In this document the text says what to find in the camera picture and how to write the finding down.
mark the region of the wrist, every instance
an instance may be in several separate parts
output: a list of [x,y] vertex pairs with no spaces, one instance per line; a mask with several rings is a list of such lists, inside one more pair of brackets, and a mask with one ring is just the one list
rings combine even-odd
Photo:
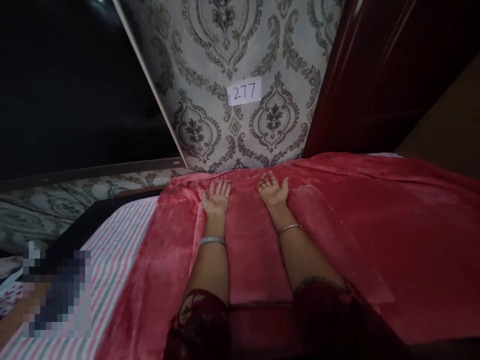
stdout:
[[289,210],[286,204],[269,206],[268,211],[270,213],[271,221],[277,233],[281,229],[297,223],[294,216],[292,215],[292,212]]
[[225,222],[227,213],[225,212],[206,212],[206,219],[214,222]]
[[225,238],[225,214],[207,214],[204,237]]
[[284,213],[285,210],[289,209],[286,201],[278,202],[273,205],[267,205],[266,208],[268,209],[270,215]]

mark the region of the wooden door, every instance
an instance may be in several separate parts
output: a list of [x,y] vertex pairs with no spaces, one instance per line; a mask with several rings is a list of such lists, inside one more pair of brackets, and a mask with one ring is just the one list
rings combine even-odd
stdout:
[[395,149],[479,51],[479,19],[478,0],[346,0],[303,157]]

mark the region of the patterned sleeve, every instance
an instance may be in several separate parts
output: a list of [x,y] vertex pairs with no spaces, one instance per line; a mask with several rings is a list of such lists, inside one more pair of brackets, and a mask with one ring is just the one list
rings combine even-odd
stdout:
[[293,311],[305,350],[319,359],[411,359],[392,328],[347,285],[312,277],[295,290]]
[[230,347],[227,306],[208,291],[190,291],[170,321],[163,359],[228,359]]

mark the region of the bracelet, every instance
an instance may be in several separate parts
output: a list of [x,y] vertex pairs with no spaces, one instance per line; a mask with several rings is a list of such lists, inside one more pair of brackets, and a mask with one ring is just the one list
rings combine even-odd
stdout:
[[198,243],[198,246],[202,246],[203,244],[206,243],[220,243],[225,246],[225,240],[223,240],[221,237],[216,237],[216,236],[207,236],[202,239],[200,239],[200,242]]
[[299,224],[288,225],[288,226],[285,226],[282,230],[280,230],[280,231],[278,232],[278,236],[282,235],[282,233],[283,233],[284,231],[286,231],[286,230],[288,230],[288,229],[290,229],[290,228],[295,228],[295,227],[302,228],[302,226],[299,225]]

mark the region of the person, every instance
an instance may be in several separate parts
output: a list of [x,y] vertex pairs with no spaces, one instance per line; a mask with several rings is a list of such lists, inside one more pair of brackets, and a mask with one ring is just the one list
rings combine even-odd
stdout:
[[[163,358],[228,359],[229,264],[225,217],[231,185],[201,192],[204,238],[178,314],[170,322]],[[307,355],[318,359],[408,359],[408,347],[355,292],[302,230],[287,206],[288,178],[280,186],[264,173],[258,191],[273,225],[293,291],[293,313]]]

